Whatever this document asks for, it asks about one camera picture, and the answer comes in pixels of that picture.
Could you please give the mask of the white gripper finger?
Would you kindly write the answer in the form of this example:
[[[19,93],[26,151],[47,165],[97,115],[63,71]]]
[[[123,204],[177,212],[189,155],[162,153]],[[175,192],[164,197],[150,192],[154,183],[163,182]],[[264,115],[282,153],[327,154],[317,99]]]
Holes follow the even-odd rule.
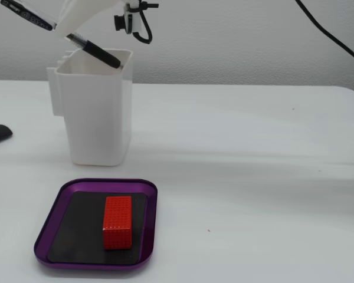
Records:
[[[120,0],[68,0],[64,1],[59,20],[55,28],[58,37],[64,38],[74,33],[96,14],[111,8],[118,3],[126,3]]]

